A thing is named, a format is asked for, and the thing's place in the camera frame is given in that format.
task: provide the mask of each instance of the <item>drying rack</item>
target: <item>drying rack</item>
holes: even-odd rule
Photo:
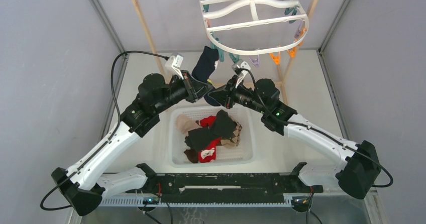
[[[145,36],[146,36],[146,38],[147,38],[147,40],[148,40],[148,44],[149,44],[149,46],[150,46],[150,48],[151,48],[151,51],[152,51],[153,53],[157,53],[157,49],[156,49],[156,47],[155,47],[154,41],[153,41],[153,39],[152,39],[151,33],[150,33],[149,28],[148,28],[148,25],[147,25],[147,23],[146,23],[146,20],[145,20],[144,14],[143,14],[143,12],[142,12],[141,6],[140,6],[140,4],[139,4],[139,1],[138,1],[138,0],[132,0],[132,3],[133,3],[133,6],[135,7],[136,13],[137,13],[137,15],[138,15],[138,17],[139,17],[139,20],[140,20],[140,22],[141,22],[142,28],[144,29]],[[312,15],[313,15],[313,11],[315,10],[315,7],[316,7],[316,4],[317,4],[317,3],[318,3],[318,0],[311,0],[311,2],[310,2],[310,4],[309,4],[309,7],[308,7],[308,9],[307,9],[307,11],[306,11],[306,14],[307,14],[308,19],[310,19],[310,18],[312,17]],[[293,49],[294,56],[293,56],[293,57],[290,57],[290,60],[289,60],[289,61],[288,61],[288,63],[287,63],[287,66],[286,66],[286,69],[285,69],[285,71],[284,71],[284,74],[282,73],[282,69],[281,69],[280,64],[277,64],[277,73],[278,73],[279,81],[275,81],[274,83],[275,83],[275,86],[276,86],[277,88],[280,88],[280,89],[281,89],[281,95],[282,95],[282,98],[283,98],[283,101],[284,101],[284,103],[285,103],[285,104],[288,104],[287,95],[286,95],[286,92],[285,92],[285,83],[286,83],[286,81],[287,81],[287,79],[288,79],[288,77],[289,77],[289,75],[290,75],[291,68],[292,68],[292,66],[293,66],[293,64],[294,64],[294,60],[295,60],[295,58],[296,58],[296,52],[298,51],[298,49],[299,49],[299,45],[298,45],[298,46],[296,46],[296,47]],[[170,79],[170,77],[171,77],[171,76],[168,76],[168,75],[166,74],[166,72],[164,71],[164,67],[163,67],[163,64],[161,63],[160,58],[159,58],[159,57],[156,57],[155,59],[156,59],[157,66],[158,66],[158,69],[159,69],[160,73],[161,73],[161,74],[162,74],[162,75],[163,75],[166,79]],[[247,82],[247,83],[244,83],[244,84],[245,84],[247,87],[253,87],[253,84],[252,84],[252,83]],[[224,82],[215,82],[215,83],[214,83],[214,87],[220,87],[220,86],[223,86],[223,85],[225,85],[225,83],[224,83]]]

